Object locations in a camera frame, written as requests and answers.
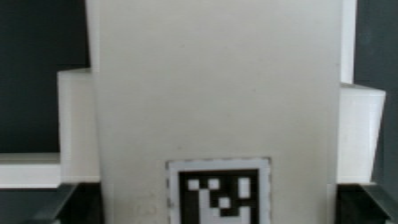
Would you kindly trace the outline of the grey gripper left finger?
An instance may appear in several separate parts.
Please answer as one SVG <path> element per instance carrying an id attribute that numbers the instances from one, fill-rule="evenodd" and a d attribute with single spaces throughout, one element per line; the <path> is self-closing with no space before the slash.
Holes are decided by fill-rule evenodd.
<path id="1" fill-rule="evenodd" d="M 104 224 L 101 185 L 64 183 L 23 224 Z"/>

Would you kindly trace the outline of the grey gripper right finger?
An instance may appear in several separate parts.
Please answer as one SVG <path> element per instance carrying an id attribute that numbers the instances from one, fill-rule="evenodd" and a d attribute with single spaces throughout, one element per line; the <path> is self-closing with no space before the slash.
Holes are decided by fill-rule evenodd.
<path id="1" fill-rule="evenodd" d="M 339 184 L 334 224 L 398 224 L 398 202 L 376 184 Z"/>

